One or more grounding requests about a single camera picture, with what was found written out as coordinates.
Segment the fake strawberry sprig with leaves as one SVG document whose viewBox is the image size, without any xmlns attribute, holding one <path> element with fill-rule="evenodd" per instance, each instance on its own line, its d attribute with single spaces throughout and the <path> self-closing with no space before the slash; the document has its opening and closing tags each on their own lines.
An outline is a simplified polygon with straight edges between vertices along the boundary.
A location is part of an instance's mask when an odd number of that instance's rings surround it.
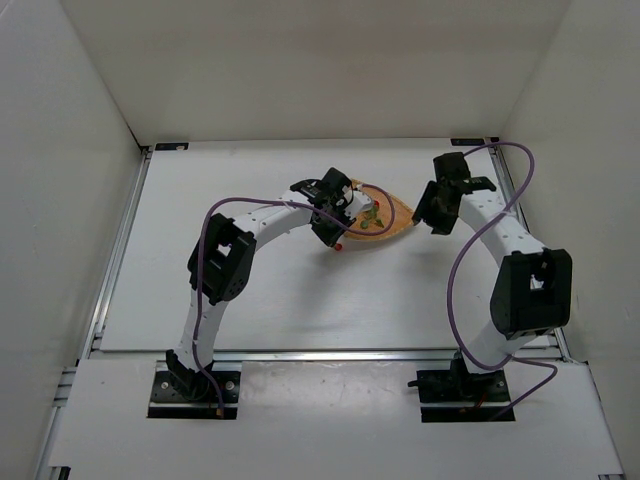
<svg viewBox="0 0 640 480">
<path fill-rule="evenodd" d="M 377 201 L 366 211 L 361 212 L 357 217 L 357 227 L 361 231 L 381 230 L 385 228 L 385 223 L 379 214 L 380 205 Z"/>
</svg>

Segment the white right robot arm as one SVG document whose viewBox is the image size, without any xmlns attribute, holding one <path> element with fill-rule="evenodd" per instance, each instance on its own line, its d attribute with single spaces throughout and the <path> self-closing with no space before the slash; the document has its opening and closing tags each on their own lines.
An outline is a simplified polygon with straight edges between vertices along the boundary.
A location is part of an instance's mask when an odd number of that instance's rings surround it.
<svg viewBox="0 0 640 480">
<path fill-rule="evenodd" d="M 529 234 L 511 214 L 497 187 L 472 176 L 461 152 L 433 161 L 435 177 L 426 185 L 412 217 L 435 235 L 449 235 L 457 222 L 474 234 L 496 262 L 498 274 L 490 298 L 490 317 L 470 343 L 452 332 L 470 374 L 501 369 L 533 338 L 567 324 L 570 317 L 573 262 L 564 249 L 550 249 Z"/>
</svg>

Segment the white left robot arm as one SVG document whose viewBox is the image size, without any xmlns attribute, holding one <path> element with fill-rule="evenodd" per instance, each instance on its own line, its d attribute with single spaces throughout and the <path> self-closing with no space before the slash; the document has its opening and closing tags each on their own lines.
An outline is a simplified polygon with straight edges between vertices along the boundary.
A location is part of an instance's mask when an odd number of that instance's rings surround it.
<svg viewBox="0 0 640 480">
<path fill-rule="evenodd" d="M 214 204 L 187 263 L 191 299 L 183 334 L 166 352 L 173 388 L 188 401 L 221 395 L 211 374 L 216 336 L 228 305 L 247 287 L 262 247 L 306 226 L 334 247 L 373 205 L 335 168 L 320 180 L 293 184 L 275 200 L 230 197 Z"/>
</svg>

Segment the black right corner bracket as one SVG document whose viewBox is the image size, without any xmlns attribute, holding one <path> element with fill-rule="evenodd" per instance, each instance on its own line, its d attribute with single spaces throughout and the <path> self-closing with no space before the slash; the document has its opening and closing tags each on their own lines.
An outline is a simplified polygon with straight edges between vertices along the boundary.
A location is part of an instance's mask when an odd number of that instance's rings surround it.
<svg viewBox="0 0 640 480">
<path fill-rule="evenodd" d="M 476 147 L 485 144 L 483 138 L 451 138 L 450 143 L 454 147 Z"/>
</svg>

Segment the black corner bracket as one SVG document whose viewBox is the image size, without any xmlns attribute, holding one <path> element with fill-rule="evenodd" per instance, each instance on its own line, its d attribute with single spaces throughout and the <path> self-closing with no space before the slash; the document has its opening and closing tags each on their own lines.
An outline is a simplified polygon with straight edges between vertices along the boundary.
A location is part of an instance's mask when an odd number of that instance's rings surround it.
<svg viewBox="0 0 640 480">
<path fill-rule="evenodd" d="M 189 148 L 188 142 L 160 142 L 154 147 L 155 151 L 185 151 Z"/>
<path fill-rule="evenodd" d="M 485 144 L 483 138 L 451 138 L 450 143 L 454 147 L 476 147 Z"/>
</svg>

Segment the aluminium right table rail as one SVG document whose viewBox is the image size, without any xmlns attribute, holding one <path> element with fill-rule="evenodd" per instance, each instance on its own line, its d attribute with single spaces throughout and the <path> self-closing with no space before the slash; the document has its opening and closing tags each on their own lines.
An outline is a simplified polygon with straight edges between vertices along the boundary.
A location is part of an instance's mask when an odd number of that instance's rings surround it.
<svg viewBox="0 0 640 480">
<path fill-rule="evenodd" d="M 490 299 L 487 352 L 498 364 L 537 336 L 567 324 L 571 309 L 573 262 L 564 249 L 551 249 L 509 214 L 530 185 L 535 159 L 525 146 L 529 169 L 508 206 L 490 230 L 499 271 Z"/>
</svg>

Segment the aluminium table rail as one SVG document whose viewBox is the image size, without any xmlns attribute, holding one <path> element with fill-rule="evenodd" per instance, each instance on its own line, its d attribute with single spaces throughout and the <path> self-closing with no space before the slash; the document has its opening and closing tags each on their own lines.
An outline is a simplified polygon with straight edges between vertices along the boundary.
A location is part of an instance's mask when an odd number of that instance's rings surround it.
<svg viewBox="0 0 640 480">
<path fill-rule="evenodd" d="M 535 159 L 525 146 L 529 169 L 508 206 L 490 230 L 499 271 L 490 299 L 487 352 L 498 364 L 537 336 L 567 324 L 571 309 L 573 262 L 564 249 L 551 249 L 509 214 L 530 185 Z"/>
<path fill-rule="evenodd" d="M 95 298 L 93 310 L 89 317 L 85 339 L 78 353 L 76 363 L 89 358 L 94 341 L 104 330 L 106 318 L 115 292 L 118 276 L 124 259 L 127 243 L 131 234 L 136 211 L 144 188 L 149 164 L 153 154 L 152 146 L 145 146 L 141 150 L 141 159 L 136 170 L 133 184 L 129 191 L 125 209 L 121 216 L 116 237 L 111 249 L 102 281 Z"/>
<path fill-rule="evenodd" d="M 216 362 L 449 361 L 456 349 L 377 350 L 218 350 Z"/>
</svg>

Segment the aluminium front table rail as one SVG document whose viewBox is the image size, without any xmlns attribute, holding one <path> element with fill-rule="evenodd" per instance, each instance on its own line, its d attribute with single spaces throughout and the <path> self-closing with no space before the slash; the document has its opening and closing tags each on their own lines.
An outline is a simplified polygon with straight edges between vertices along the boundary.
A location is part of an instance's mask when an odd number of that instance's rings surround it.
<svg viewBox="0 0 640 480">
<path fill-rule="evenodd" d="M 449 361 L 456 349 L 377 350 L 218 350 L 216 362 Z"/>
</svg>

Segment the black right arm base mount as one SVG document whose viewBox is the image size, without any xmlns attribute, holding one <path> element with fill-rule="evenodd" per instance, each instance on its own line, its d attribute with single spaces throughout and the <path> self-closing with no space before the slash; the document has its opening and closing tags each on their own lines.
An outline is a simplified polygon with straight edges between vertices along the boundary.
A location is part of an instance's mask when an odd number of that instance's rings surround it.
<svg viewBox="0 0 640 480">
<path fill-rule="evenodd" d="M 484 374 L 418 370 L 407 387 L 418 393 L 421 421 L 434 424 L 511 422 L 513 409 L 503 370 Z"/>
</svg>

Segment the black left corner bracket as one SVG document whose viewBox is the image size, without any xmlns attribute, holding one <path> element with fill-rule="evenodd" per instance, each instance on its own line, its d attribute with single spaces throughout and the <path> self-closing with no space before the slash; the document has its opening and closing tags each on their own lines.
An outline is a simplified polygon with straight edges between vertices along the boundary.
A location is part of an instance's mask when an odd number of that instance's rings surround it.
<svg viewBox="0 0 640 480">
<path fill-rule="evenodd" d="M 185 151 L 189 148 L 188 142 L 160 142 L 154 147 L 155 151 Z"/>
</svg>

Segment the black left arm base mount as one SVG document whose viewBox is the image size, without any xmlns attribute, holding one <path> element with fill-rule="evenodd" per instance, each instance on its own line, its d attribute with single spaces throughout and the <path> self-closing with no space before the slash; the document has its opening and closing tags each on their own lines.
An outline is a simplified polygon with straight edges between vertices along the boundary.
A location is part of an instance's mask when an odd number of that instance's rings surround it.
<svg viewBox="0 0 640 480">
<path fill-rule="evenodd" d="M 241 390 L 239 370 L 213 370 L 210 376 L 220 389 L 223 408 L 219 407 L 218 391 L 201 373 L 189 382 L 178 378 L 164 363 L 155 368 L 147 417 L 176 420 L 236 420 Z"/>
</svg>

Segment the aluminium left table rail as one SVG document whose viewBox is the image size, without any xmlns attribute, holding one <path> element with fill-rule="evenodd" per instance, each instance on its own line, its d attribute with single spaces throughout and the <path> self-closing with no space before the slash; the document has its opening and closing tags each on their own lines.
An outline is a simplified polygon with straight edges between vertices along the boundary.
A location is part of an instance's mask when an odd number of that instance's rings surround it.
<svg viewBox="0 0 640 480">
<path fill-rule="evenodd" d="M 85 339 L 78 353 L 76 363 L 89 358 L 94 341 L 104 330 L 106 318 L 115 292 L 118 276 L 124 259 L 127 243 L 131 234 L 136 211 L 144 188 L 149 164 L 153 154 L 152 146 L 145 146 L 141 150 L 141 159 L 136 170 L 133 184 L 129 191 L 125 209 L 121 216 L 116 237 L 111 249 L 102 281 L 95 298 L 93 310 L 89 317 Z"/>
</svg>

